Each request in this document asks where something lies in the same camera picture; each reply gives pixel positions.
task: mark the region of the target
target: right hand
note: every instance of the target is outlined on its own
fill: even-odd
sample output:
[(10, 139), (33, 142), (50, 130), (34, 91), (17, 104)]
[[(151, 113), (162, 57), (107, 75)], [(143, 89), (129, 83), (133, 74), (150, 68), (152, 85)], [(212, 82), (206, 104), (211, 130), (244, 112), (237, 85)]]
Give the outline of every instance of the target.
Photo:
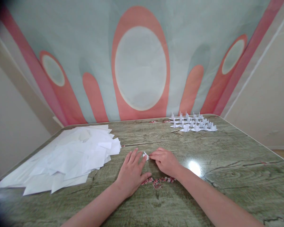
[(174, 178), (177, 178), (177, 173), (183, 168), (172, 152), (161, 147), (152, 152), (149, 158), (156, 161), (163, 173)]

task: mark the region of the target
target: forearm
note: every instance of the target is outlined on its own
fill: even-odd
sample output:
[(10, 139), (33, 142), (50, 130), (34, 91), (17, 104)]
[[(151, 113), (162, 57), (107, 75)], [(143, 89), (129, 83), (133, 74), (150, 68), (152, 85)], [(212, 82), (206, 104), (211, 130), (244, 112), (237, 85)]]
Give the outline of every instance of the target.
[(113, 183), (86, 207), (64, 223), (63, 227), (100, 226), (125, 199), (124, 192), (116, 183)]
[(176, 179), (197, 201), (215, 226), (263, 226), (251, 214), (189, 169), (180, 169)]

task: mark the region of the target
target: left hand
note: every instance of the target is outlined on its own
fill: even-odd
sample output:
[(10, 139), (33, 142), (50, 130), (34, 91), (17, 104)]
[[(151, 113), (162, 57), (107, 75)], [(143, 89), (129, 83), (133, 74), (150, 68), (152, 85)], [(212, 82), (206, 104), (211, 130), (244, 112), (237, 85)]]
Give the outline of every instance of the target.
[(150, 172), (141, 175), (147, 157), (145, 155), (139, 163), (142, 152), (137, 153), (137, 151), (138, 148), (127, 154), (118, 178), (115, 181), (117, 187), (125, 193), (127, 198), (132, 196), (141, 183), (151, 176)]

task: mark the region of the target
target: finger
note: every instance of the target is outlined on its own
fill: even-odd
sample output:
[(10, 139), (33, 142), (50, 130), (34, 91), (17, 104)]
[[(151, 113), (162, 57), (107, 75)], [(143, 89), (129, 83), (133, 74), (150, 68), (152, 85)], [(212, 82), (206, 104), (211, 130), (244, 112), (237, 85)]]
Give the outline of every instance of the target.
[(165, 149), (164, 149), (164, 148), (162, 148), (162, 147), (158, 147), (158, 148), (157, 148), (157, 150), (165, 151)]
[(153, 159), (153, 160), (158, 160), (158, 161), (161, 161), (161, 160), (162, 160), (162, 156), (159, 155), (159, 154), (149, 156), (149, 158), (150, 158), (150, 159)]
[(146, 181), (147, 178), (149, 178), (151, 176), (150, 172), (144, 173), (141, 175), (141, 180), (140, 180), (140, 184), (142, 184), (143, 181)]
[(141, 169), (141, 171), (142, 171), (142, 169), (143, 169), (143, 167), (144, 167), (144, 165), (145, 165), (145, 163), (146, 163), (146, 159), (147, 159), (147, 156), (145, 155), (145, 156), (142, 158), (142, 161), (139, 163), (139, 168)]
[(137, 151), (138, 151), (138, 148), (134, 149), (132, 155), (130, 156), (128, 163), (133, 163), (133, 161), (135, 160)]
[(163, 153), (164, 153), (164, 151), (155, 150), (154, 152), (150, 153), (149, 155), (163, 154)]
[(162, 166), (161, 162), (158, 161), (158, 160), (156, 160), (156, 164), (157, 164), (157, 166), (159, 167), (159, 169), (161, 169), (161, 166)]
[(124, 160), (124, 163), (123, 163), (123, 164), (128, 163), (129, 158), (130, 158), (130, 156), (131, 156), (131, 155), (132, 155), (132, 151), (130, 151), (130, 152), (126, 155), (126, 157), (125, 157), (125, 160)]
[(137, 153), (136, 158), (135, 158), (135, 160), (134, 160), (134, 163), (138, 164), (141, 155), (142, 155), (142, 152), (141, 152), (141, 151)]

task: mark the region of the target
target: wooden table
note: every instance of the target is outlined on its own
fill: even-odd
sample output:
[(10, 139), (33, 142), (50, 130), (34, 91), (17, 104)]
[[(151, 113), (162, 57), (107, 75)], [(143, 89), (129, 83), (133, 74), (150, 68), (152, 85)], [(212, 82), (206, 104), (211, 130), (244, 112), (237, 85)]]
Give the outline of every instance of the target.
[[(116, 180), (129, 151), (138, 147), (149, 154), (163, 147), (262, 223), (284, 226), (284, 160), (222, 118), (211, 114), (205, 117), (217, 125), (218, 131), (180, 132), (179, 128), (171, 128), (171, 123), (163, 123), (167, 118), (154, 119), (156, 123), (149, 123), (152, 119), (110, 122), (111, 133), (125, 147), (99, 171), (93, 171), (85, 184), (63, 188), (52, 195), (43, 192), (22, 196), (23, 188), (0, 189), (0, 212), (15, 226), (59, 226)], [(60, 130), (30, 156), (63, 130), (77, 126)], [(152, 172), (154, 178), (165, 177), (152, 160), (147, 161), (143, 171)], [(163, 183), (158, 190), (151, 183), (140, 186), (104, 225), (210, 226), (212, 223), (175, 181)]]

